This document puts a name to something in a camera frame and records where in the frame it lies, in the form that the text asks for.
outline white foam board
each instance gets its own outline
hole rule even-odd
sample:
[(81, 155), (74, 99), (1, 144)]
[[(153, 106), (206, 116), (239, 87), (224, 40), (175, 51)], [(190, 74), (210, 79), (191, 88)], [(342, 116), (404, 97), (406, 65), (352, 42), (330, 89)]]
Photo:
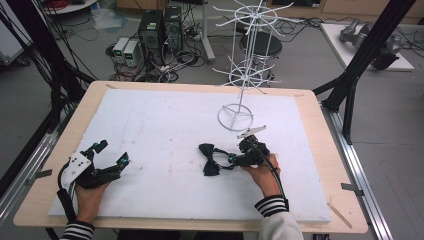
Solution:
[[(77, 151), (106, 139), (109, 146), (94, 158), (105, 168), (128, 152), (130, 164), (107, 188), (100, 216), (259, 220), (254, 204), (260, 189), (240, 168), (205, 177), (206, 157), (199, 144), (212, 143), (241, 154), (240, 139), (222, 127), (217, 113), (238, 103), (238, 94), (110, 89), (105, 94)], [(290, 209), (299, 222), (331, 220), (306, 134), (293, 97), (248, 95), (255, 136), (275, 152)], [(224, 155), (214, 159), (228, 165)], [(64, 215), (57, 199), (50, 215)]]

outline human hand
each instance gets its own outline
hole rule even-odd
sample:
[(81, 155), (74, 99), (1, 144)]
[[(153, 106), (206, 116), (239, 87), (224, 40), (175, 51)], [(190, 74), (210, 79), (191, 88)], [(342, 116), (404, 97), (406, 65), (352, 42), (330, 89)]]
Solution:
[(103, 198), (103, 193), (105, 192), (107, 186), (109, 186), (109, 183), (100, 185), (93, 189), (84, 189), (78, 185), (75, 187), (75, 192), (77, 193), (78, 199), (77, 220), (90, 224), (93, 223), (94, 219), (99, 213), (99, 207)]
[[(274, 154), (269, 155), (269, 161), (277, 169), (278, 175), (280, 175), (281, 169), (278, 167), (277, 158)], [(264, 197), (272, 195), (280, 195), (280, 188), (278, 187), (277, 181), (274, 175), (269, 169), (268, 164), (264, 161), (257, 168), (253, 167), (241, 167), (246, 172), (250, 173), (253, 181), (259, 186)]]

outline striped sleeve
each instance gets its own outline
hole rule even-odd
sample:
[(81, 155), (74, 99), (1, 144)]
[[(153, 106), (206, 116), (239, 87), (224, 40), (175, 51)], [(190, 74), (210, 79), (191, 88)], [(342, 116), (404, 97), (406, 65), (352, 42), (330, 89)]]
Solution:
[(61, 240), (90, 240), (93, 237), (94, 226), (92, 224), (72, 221), (66, 226)]
[(289, 200), (282, 195), (268, 196), (255, 204), (255, 208), (264, 217), (270, 217), (279, 212), (289, 211)]

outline wooden table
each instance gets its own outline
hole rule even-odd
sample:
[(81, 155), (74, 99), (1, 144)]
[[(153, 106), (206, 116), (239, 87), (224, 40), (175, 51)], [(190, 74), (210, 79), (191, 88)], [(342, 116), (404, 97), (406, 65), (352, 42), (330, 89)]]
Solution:
[[(34, 183), (14, 218), (18, 226), (63, 227), (65, 216), (49, 216), (48, 211), (56, 196), (57, 174), (68, 157), (77, 149), (80, 140), (94, 116), (104, 93), (110, 89), (141, 89), (180, 92), (237, 93), (235, 87), (210, 85), (128, 83), (97, 81), (91, 84), (65, 131), (53, 149), (43, 170), (52, 169), (51, 176)], [(367, 231), (364, 215), (352, 191), (343, 190), (341, 183), (350, 183), (340, 155), (312, 91), (294, 89), (266, 89), (268, 94), (294, 97), (309, 140), (312, 155), (324, 189), (332, 221), (326, 224), (301, 224), (304, 232), (364, 233)], [(245, 94), (261, 94), (246, 91)], [(258, 231), (258, 221), (173, 220), (146, 218), (99, 217), (94, 222), (100, 228), (145, 228), (175, 230)]]

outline concrete floor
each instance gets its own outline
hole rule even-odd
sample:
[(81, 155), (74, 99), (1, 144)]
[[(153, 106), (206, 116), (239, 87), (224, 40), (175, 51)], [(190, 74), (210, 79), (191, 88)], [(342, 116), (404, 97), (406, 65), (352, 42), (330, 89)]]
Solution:
[[(65, 24), (84, 22), (89, 12), (63, 16)], [(216, 17), (210, 22), (223, 22)], [(124, 21), (116, 31), (95, 31), (92, 20), (74, 27), (78, 35), (69, 42), (76, 54), (99, 78), (106, 80), (114, 73), (105, 49), (120, 36), (131, 36), (138, 28), (137, 20)], [(416, 28), (405, 27), (405, 32)], [(424, 39), (424, 29), (418, 28), (418, 39)], [(231, 35), (231, 31), (210, 35)], [(226, 69), (232, 40), (211, 37), (216, 54), (212, 65), (186, 68), (178, 72), (175, 84), (223, 84), (226, 77), (211, 68)], [(63, 42), (58, 42), (68, 58)], [(343, 65), (338, 60), (324, 34), (312, 28), (303, 30), (294, 41), (284, 43), (283, 52), (273, 72), (281, 83), (272, 87), (314, 89), (338, 77)], [(357, 86), (352, 123), (352, 140), (378, 204), (394, 239), (424, 239), (424, 59), (412, 51), (401, 51), (414, 66), (412, 72), (366, 71)], [(12, 164), (22, 147), (49, 111), (50, 90), (33, 65), (9, 66), (0, 72), (0, 174)], [(324, 100), (328, 93), (318, 96)], [(48, 239), (44, 229), (16, 227), (13, 216), (17, 206), (0, 226), (1, 239)], [(190, 239), (193, 232), (185, 232)], [(312, 239), (305, 234), (305, 239)], [(115, 239), (112, 230), (96, 231), (94, 239)], [(365, 234), (331, 234), (331, 239), (375, 238), (372, 229)]]

